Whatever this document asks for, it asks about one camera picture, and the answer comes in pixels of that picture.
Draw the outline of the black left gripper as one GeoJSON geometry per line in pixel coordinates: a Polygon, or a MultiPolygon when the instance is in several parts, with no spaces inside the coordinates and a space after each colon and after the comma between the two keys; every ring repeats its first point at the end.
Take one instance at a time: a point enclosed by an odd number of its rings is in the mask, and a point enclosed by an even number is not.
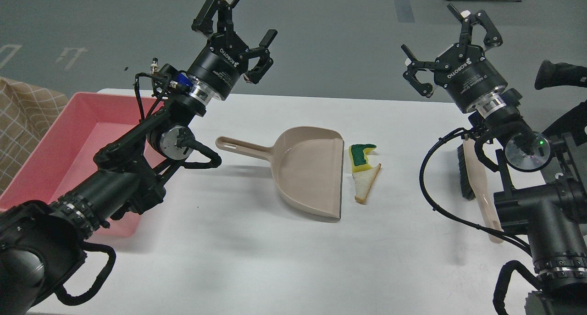
{"type": "Polygon", "coordinates": [[[187,73],[212,88],[220,100],[228,98],[241,75],[246,83],[258,84],[273,66],[269,47],[277,30],[269,29],[258,47],[249,49],[233,29],[232,10],[239,1],[206,0],[192,22],[192,30],[208,39],[187,73]],[[247,60],[255,58],[258,62],[248,69],[247,60]]]}

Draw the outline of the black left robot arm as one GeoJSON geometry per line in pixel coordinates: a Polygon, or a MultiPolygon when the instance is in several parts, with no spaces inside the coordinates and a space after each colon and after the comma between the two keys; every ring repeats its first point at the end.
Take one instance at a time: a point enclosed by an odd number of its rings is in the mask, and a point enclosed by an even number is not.
{"type": "Polygon", "coordinates": [[[163,202],[164,185],[180,167],[211,169],[222,159],[188,125],[212,98],[226,100],[243,76],[256,84],[273,64],[269,29],[250,48],[233,29],[240,0],[206,0],[193,31],[207,45],[186,71],[153,59],[138,73],[138,125],[94,155],[97,171],[51,204],[30,200],[1,215],[1,313],[23,315],[54,294],[77,306],[93,298],[116,261],[111,246],[88,242],[108,219],[143,214],[163,202]]]}

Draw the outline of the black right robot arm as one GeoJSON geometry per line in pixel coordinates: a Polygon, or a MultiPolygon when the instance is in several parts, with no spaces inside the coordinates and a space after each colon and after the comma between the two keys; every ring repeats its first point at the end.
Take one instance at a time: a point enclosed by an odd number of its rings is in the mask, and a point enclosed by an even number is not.
{"type": "Polygon", "coordinates": [[[488,14],[447,8],[461,24],[459,40],[434,61],[407,55],[403,77],[417,92],[432,96],[442,87],[464,114],[463,127],[440,138],[419,171],[424,198],[441,215],[509,242],[531,256],[533,270],[520,261],[503,265],[493,291],[493,308],[507,313],[505,297],[512,273],[534,288],[527,315],[586,313],[586,163],[576,158],[586,143],[586,104],[582,103],[542,133],[533,131],[518,107],[520,92],[487,60],[486,50],[503,39],[488,14]],[[484,225],[461,219],[437,204],[424,184],[428,161],[443,144],[461,137],[458,148],[461,192],[476,199],[484,225]]]}

